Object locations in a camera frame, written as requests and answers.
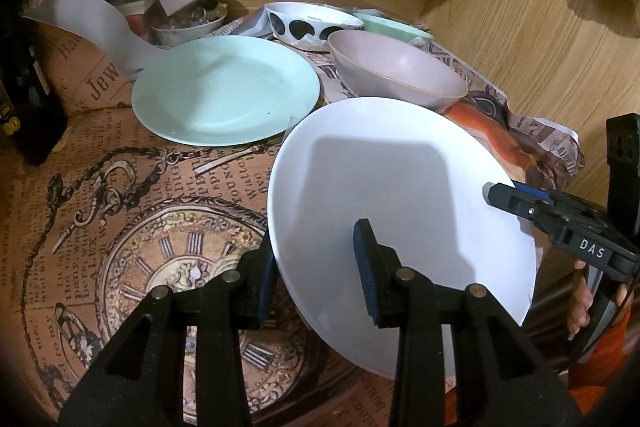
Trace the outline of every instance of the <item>pink bowl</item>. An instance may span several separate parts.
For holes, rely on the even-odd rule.
[[[466,95],[465,81],[419,48],[376,33],[329,36],[340,79],[358,96],[381,96],[441,112]]]

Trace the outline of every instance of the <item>screw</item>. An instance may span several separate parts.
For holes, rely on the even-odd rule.
[[[169,295],[169,290],[169,286],[154,286],[154,288],[151,290],[151,296],[154,299],[164,299],[167,295]]]
[[[471,284],[469,285],[469,293],[481,299],[482,297],[486,297],[486,288],[481,284]]]
[[[398,276],[398,279],[401,281],[410,281],[415,277],[415,272],[411,268],[405,268],[403,266],[396,270],[396,276]]]
[[[227,270],[222,272],[222,280],[224,282],[236,282],[240,279],[240,272],[238,270]]]

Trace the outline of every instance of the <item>human hand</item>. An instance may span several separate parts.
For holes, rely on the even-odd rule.
[[[591,295],[590,289],[587,287],[587,281],[584,279],[582,269],[587,266],[584,261],[576,261],[574,264],[574,288],[572,290],[571,302],[569,303],[569,310],[567,312],[566,327],[573,334],[580,331],[580,328],[584,328],[589,324],[589,308],[593,304],[593,295]],[[628,293],[628,286],[621,284],[616,291],[616,305],[620,306],[626,298]],[[622,310],[616,318],[612,321],[611,326],[615,326],[622,317],[625,315],[626,309],[628,309],[634,298],[633,295],[625,304],[625,309]]]

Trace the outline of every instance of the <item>roman numeral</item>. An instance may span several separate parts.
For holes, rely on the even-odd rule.
[[[265,330],[277,330],[280,326],[280,314],[276,310],[270,310],[267,318],[264,320],[263,328]]]
[[[189,232],[187,236],[187,252],[192,255],[202,254],[202,232]]]
[[[136,264],[138,265],[138,268],[140,268],[147,275],[153,275],[154,273],[153,269],[147,263],[145,263],[144,259],[141,259],[140,257],[138,257],[136,259]]]
[[[233,243],[227,243],[225,245],[224,250],[222,251],[222,255],[229,255],[234,253],[234,250],[236,250],[238,247],[236,247],[236,245],[234,245]]]
[[[269,351],[269,349],[264,349],[263,347],[256,346],[255,344],[247,344],[244,348],[244,353],[242,354],[242,358],[247,362],[255,365],[261,371],[264,371],[267,366],[273,361],[273,357],[275,353]]]
[[[122,291],[122,295],[127,299],[131,299],[132,301],[140,302],[145,298],[146,294],[141,292],[140,290],[136,290],[127,284],[121,284],[120,290]]]
[[[160,244],[160,250],[162,251],[162,256],[165,259],[171,259],[175,255],[174,245],[171,244],[171,239],[168,237],[163,237],[158,241]]]

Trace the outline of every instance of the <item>light green plate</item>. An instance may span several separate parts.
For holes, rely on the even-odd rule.
[[[133,112],[149,131],[188,145],[254,142],[287,130],[318,101],[318,76],[280,44],[223,36],[162,54],[133,86]]]
[[[354,15],[364,22],[364,31],[366,32],[387,35],[402,42],[412,41],[416,37],[422,37],[429,42],[433,40],[433,37],[427,32],[423,32],[422,30],[409,26],[408,24],[385,19],[384,17],[366,15],[364,13],[354,13]]]

